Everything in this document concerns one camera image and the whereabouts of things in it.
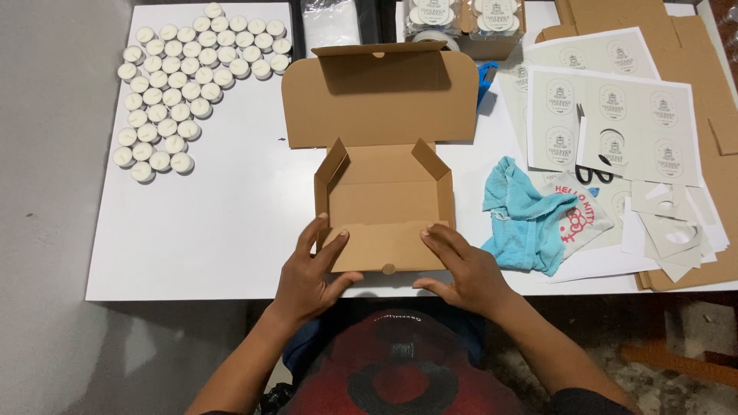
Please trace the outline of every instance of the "tealight candle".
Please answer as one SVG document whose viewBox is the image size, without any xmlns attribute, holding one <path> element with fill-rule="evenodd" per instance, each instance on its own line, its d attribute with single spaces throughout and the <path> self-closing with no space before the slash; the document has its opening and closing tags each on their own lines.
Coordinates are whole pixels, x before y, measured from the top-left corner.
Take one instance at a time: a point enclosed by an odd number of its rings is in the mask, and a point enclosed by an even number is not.
<svg viewBox="0 0 738 415">
<path fill-rule="evenodd" d="M 178 58 L 169 56 L 162 61 L 162 71 L 168 74 L 173 74 L 174 72 L 179 71 L 179 67 L 181 65 L 182 62 Z"/>
<path fill-rule="evenodd" d="M 154 171 L 147 162 L 138 162 L 131 168 L 131 177 L 139 183 L 150 182 L 154 176 Z"/>
<path fill-rule="evenodd" d="M 187 173 L 195 167 L 194 160 L 187 153 L 174 154 L 169 163 L 172 165 L 172 169 L 180 174 Z"/>
<path fill-rule="evenodd" d="M 185 100 L 192 101 L 200 96 L 200 84 L 197 82 L 187 82 L 182 87 L 182 97 Z"/>
<path fill-rule="evenodd" d="M 190 112 L 200 120 L 213 113 L 213 106 L 205 98 L 196 98 L 190 103 Z"/>
<path fill-rule="evenodd" d="M 239 49 L 249 47 L 254 44 L 254 35 L 251 32 L 241 32 L 235 36 L 235 44 Z"/>
<path fill-rule="evenodd" d="M 159 38 L 165 42 L 169 42 L 170 40 L 177 37 L 178 32 L 179 32 L 179 29 L 177 29 L 177 26 L 171 23 L 165 24 L 159 31 Z"/>
<path fill-rule="evenodd" d="M 197 69 L 200 69 L 200 61 L 198 61 L 197 58 L 185 58 L 182 61 L 182 65 L 179 67 L 179 70 L 188 77 L 195 76 Z"/>
<path fill-rule="evenodd" d="M 167 107 L 162 104 L 154 104 L 146 111 L 148 120 L 155 124 L 164 120 L 167 117 L 167 113 Z"/>
<path fill-rule="evenodd" d="M 171 168 L 169 165 L 169 153 L 166 151 L 157 151 L 149 157 L 148 164 L 156 171 L 168 171 Z"/>
<path fill-rule="evenodd" d="M 149 86 L 152 88 L 158 88 L 162 91 L 169 88 L 169 85 L 167 84 L 167 81 L 169 80 L 169 75 L 167 75 L 164 71 L 156 71 L 151 74 L 151 76 L 148 79 Z"/>
<path fill-rule="evenodd" d="M 202 47 L 214 47 L 215 43 L 218 42 L 218 35 L 212 30 L 205 30 L 197 37 L 197 42 Z"/>
<path fill-rule="evenodd" d="M 226 16 L 218 16 L 210 22 L 210 30 L 220 33 L 228 29 L 228 18 Z"/>
<path fill-rule="evenodd" d="M 218 16 L 226 15 L 226 13 L 223 12 L 223 7 L 215 2 L 206 4 L 204 12 L 208 18 L 216 18 Z"/>
<path fill-rule="evenodd" d="M 200 68 L 195 72 L 195 82 L 204 85 L 213 81 L 213 70 L 211 68 Z"/>
<path fill-rule="evenodd" d="M 210 19 L 206 16 L 199 16 L 192 22 L 192 28 L 197 33 L 202 33 L 205 30 L 210 30 Z"/>
<path fill-rule="evenodd" d="M 208 68 L 216 68 L 220 64 L 220 61 L 218 61 L 218 53 L 212 47 L 206 47 L 203 49 L 197 59 L 200 61 L 202 66 Z"/>
<path fill-rule="evenodd" d="M 149 143 L 138 143 L 134 145 L 134 159 L 139 162 L 148 160 L 151 157 L 151 153 L 154 152 L 154 147 Z"/>
<path fill-rule="evenodd" d="M 178 127 L 179 125 L 175 120 L 165 118 L 156 126 L 156 132 L 159 133 L 160 136 L 166 138 L 176 133 Z"/>
<path fill-rule="evenodd" d="M 189 26 L 185 26 L 177 32 L 177 40 L 183 44 L 195 40 L 195 36 L 197 36 L 197 32 Z"/>
<path fill-rule="evenodd" d="M 125 96 L 125 99 L 123 100 L 123 106 L 125 109 L 129 111 L 133 111 L 135 109 L 144 109 L 143 105 L 143 97 L 138 92 L 131 92 L 130 94 Z"/>
<path fill-rule="evenodd" d="M 118 144 L 122 145 L 123 147 L 130 147 L 135 142 L 138 136 L 136 135 L 136 130 L 131 127 L 125 127 L 124 129 L 118 131 Z"/>
<path fill-rule="evenodd" d="M 257 48 L 256 46 L 247 47 L 246 49 L 244 49 L 242 55 L 244 56 L 244 61 L 250 64 L 262 58 L 261 49 Z"/>
<path fill-rule="evenodd" d="M 146 123 L 139 127 L 136 131 L 136 136 L 139 138 L 141 143 L 156 144 L 159 141 L 159 134 L 156 132 L 156 126 L 152 123 Z"/>
<path fill-rule="evenodd" d="M 200 96 L 210 101 L 210 103 L 219 103 L 223 98 L 223 91 L 221 91 L 221 87 L 218 84 L 210 82 L 200 88 Z"/>
<path fill-rule="evenodd" d="M 113 162 L 120 167 L 131 167 L 136 160 L 130 148 L 119 147 L 113 151 Z"/>
<path fill-rule="evenodd" d="M 169 154 L 183 153 L 187 151 L 187 142 L 179 135 L 174 134 L 164 141 L 164 149 Z"/>
<path fill-rule="evenodd" d="M 118 67 L 118 77 L 125 83 L 131 83 L 131 81 L 141 75 L 141 69 L 136 68 L 136 65 L 126 62 Z"/>
<path fill-rule="evenodd" d="M 218 44 L 221 46 L 233 46 L 235 43 L 235 33 L 230 30 L 224 30 L 218 34 Z"/>
<path fill-rule="evenodd" d="M 272 76 L 272 67 L 269 65 L 269 62 L 265 61 L 264 59 L 259 59 L 258 61 L 251 64 L 251 72 L 254 73 L 254 76 L 258 80 L 266 80 L 269 79 L 270 76 Z"/>
<path fill-rule="evenodd" d="M 283 38 L 287 34 L 287 30 L 284 28 L 284 23 L 281 20 L 271 20 L 266 24 L 266 32 L 272 35 L 275 39 Z"/>
<path fill-rule="evenodd" d="M 172 88 L 180 89 L 185 86 L 188 80 L 189 78 L 183 72 L 174 72 L 172 75 L 169 75 L 167 83 Z"/>
<path fill-rule="evenodd" d="M 177 134 L 185 140 L 194 140 L 200 134 L 200 126 L 192 120 L 184 120 L 177 127 Z"/>
<path fill-rule="evenodd" d="M 230 46 L 224 46 L 220 49 L 218 49 L 218 60 L 225 66 L 226 68 L 230 65 L 231 62 L 233 62 L 234 59 L 238 57 L 238 53 L 236 53 L 235 49 Z"/>
<path fill-rule="evenodd" d="M 236 16 L 230 20 L 230 23 L 228 24 L 228 27 L 238 33 L 243 32 L 246 30 L 246 26 L 249 24 L 249 21 L 243 17 L 243 16 Z"/>
<path fill-rule="evenodd" d="M 255 18 L 249 22 L 246 28 L 253 35 L 258 35 L 259 33 L 262 33 L 264 30 L 266 30 L 266 23 L 264 23 L 264 21 L 260 18 Z"/>
<path fill-rule="evenodd" d="M 272 59 L 269 60 L 269 65 L 275 74 L 283 75 L 284 70 L 287 69 L 287 66 L 289 65 L 289 58 L 285 55 L 274 55 Z"/>
<path fill-rule="evenodd" d="M 123 50 L 123 60 L 139 66 L 146 59 L 146 54 L 138 46 L 129 46 Z"/>
<path fill-rule="evenodd" d="M 272 44 L 272 50 L 280 55 L 287 55 L 290 49 L 292 49 L 292 43 L 286 38 L 277 39 Z"/>
<path fill-rule="evenodd" d="M 131 80 L 131 91 L 143 94 L 148 89 L 148 79 L 145 76 L 137 76 Z"/>
<path fill-rule="evenodd" d="M 128 124 L 133 128 L 139 128 L 148 121 L 148 115 L 142 109 L 135 109 L 128 114 Z"/>
<path fill-rule="evenodd" d="M 172 120 L 180 123 L 190 118 L 190 107 L 187 106 L 186 103 L 178 103 L 177 105 L 172 107 L 172 110 L 170 111 L 170 116 L 172 117 Z"/>
<path fill-rule="evenodd" d="M 182 47 L 182 54 L 187 58 L 197 58 L 202 51 L 202 45 L 198 42 L 187 42 Z"/>
<path fill-rule="evenodd" d="M 172 58 L 181 59 L 184 57 L 182 54 L 183 48 L 184 47 L 182 46 L 182 42 L 169 41 L 167 42 L 166 46 L 164 46 L 164 53 Z"/>
<path fill-rule="evenodd" d="M 213 73 L 213 82 L 220 86 L 221 89 L 229 89 L 233 85 L 235 85 L 235 79 L 233 79 L 233 74 L 228 69 L 218 69 Z"/>
<path fill-rule="evenodd" d="M 164 103 L 164 105 L 171 108 L 182 102 L 182 93 L 179 91 L 179 89 L 169 88 L 164 91 L 162 102 Z"/>
<path fill-rule="evenodd" d="M 228 69 L 236 79 L 244 79 L 249 76 L 249 73 L 251 73 L 249 63 L 241 58 L 234 59 L 230 66 L 228 66 Z"/>
<path fill-rule="evenodd" d="M 146 105 L 156 105 L 162 102 L 162 90 L 159 88 L 149 88 L 143 93 L 143 102 Z"/>
<path fill-rule="evenodd" d="M 160 58 L 165 57 L 164 55 L 164 41 L 162 39 L 154 39 L 146 44 L 146 53 L 149 56 L 159 56 Z"/>
<path fill-rule="evenodd" d="M 160 70 L 162 68 L 162 59 L 159 56 L 149 56 L 143 61 L 143 70 L 149 74 Z"/>
<path fill-rule="evenodd" d="M 261 52 L 263 53 L 269 53 L 272 51 L 272 44 L 274 43 L 274 38 L 272 35 L 268 33 L 259 33 L 254 38 L 254 45 L 261 49 Z"/>
<path fill-rule="evenodd" d="M 146 44 L 154 39 L 156 39 L 156 33 L 154 33 L 154 29 L 151 29 L 149 26 L 139 27 L 139 29 L 136 31 L 136 40 L 138 43 L 141 44 L 141 46 L 146 46 Z"/>
</svg>

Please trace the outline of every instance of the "sticker sheet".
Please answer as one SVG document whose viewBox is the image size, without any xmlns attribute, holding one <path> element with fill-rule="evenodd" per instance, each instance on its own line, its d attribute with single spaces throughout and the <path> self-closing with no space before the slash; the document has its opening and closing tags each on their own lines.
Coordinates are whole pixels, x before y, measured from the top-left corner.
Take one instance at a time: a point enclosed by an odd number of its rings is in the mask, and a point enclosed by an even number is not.
<svg viewBox="0 0 738 415">
<path fill-rule="evenodd" d="M 528 165 L 563 171 L 579 164 L 628 180 L 703 185 L 689 84 L 532 66 L 528 85 Z"/>
<path fill-rule="evenodd" d="M 525 49 L 518 47 L 508 60 L 500 65 L 495 80 L 500 82 L 505 95 L 515 135 L 524 157 L 527 154 L 525 120 L 528 117 L 528 68 L 533 65 L 589 69 L 597 72 L 660 79 L 641 30 L 637 27 L 554 39 Z M 559 132 L 566 140 L 568 133 Z M 559 171 L 567 168 L 574 170 L 573 160 L 562 166 Z"/>
</svg>

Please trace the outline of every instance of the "scissors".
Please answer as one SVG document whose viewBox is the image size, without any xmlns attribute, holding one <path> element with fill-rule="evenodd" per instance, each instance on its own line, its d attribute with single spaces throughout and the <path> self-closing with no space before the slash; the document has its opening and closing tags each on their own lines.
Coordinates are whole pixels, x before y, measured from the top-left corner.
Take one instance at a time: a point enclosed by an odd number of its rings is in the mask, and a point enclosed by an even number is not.
<svg viewBox="0 0 738 415">
<path fill-rule="evenodd" d="M 584 108 L 581 104 L 576 104 L 576 116 L 579 120 L 579 123 L 582 123 L 582 117 L 584 117 Z M 603 162 L 606 165 L 612 165 L 610 164 L 610 161 L 603 156 L 602 154 L 598 154 L 597 157 L 599 157 L 600 161 Z M 585 179 L 582 177 L 582 172 L 587 173 L 587 178 Z M 576 179 L 579 180 L 580 183 L 583 185 L 589 185 L 592 182 L 592 176 L 597 176 L 600 182 L 604 185 L 609 185 L 613 178 L 615 177 L 612 173 L 607 173 L 606 171 L 597 170 L 595 168 L 588 168 L 584 167 L 583 165 L 576 165 L 574 168 L 574 175 L 576 176 Z"/>
</svg>

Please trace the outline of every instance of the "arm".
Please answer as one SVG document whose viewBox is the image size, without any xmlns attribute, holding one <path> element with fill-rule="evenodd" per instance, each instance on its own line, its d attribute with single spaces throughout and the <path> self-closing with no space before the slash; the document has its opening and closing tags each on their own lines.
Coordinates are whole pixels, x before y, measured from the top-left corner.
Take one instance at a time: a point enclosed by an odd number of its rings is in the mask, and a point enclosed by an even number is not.
<svg viewBox="0 0 738 415">
<path fill-rule="evenodd" d="M 446 285 L 421 278 L 414 288 L 425 288 L 449 304 L 497 323 L 515 341 L 549 394 L 566 388 L 588 389 L 641 413 L 581 347 L 508 286 L 494 256 L 470 246 L 459 233 L 440 224 L 421 232 L 421 239 L 451 271 L 454 282 Z"/>
<path fill-rule="evenodd" d="M 311 258 L 318 231 L 327 224 L 328 214 L 321 213 L 300 235 L 294 253 L 282 267 L 275 300 L 207 381 L 185 415 L 208 411 L 252 413 L 289 338 L 332 306 L 354 282 L 363 279 L 360 272 L 344 272 L 331 284 L 325 281 L 325 271 L 348 242 L 348 232 L 341 232 Z"/>
</svg>

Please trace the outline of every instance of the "tape roll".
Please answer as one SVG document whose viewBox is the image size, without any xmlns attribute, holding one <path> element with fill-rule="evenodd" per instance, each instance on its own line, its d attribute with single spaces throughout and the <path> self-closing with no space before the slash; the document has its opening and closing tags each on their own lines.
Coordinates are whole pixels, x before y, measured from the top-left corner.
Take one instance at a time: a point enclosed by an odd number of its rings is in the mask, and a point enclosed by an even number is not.
<svg viewBox="0 0 738 415">
<path fill-rule="evenodd" d="M 438 30 L 424 30 L 413 38 L 413 42 L 422 41 L 445 41 L 446 46 L 444 47 L 444 50 L 452 50 L 453 52 L 461 51 L 459 49 L 459 44 L 456 43 L 454 38 L 444 32 L 439 32 Z"/>
</svg>

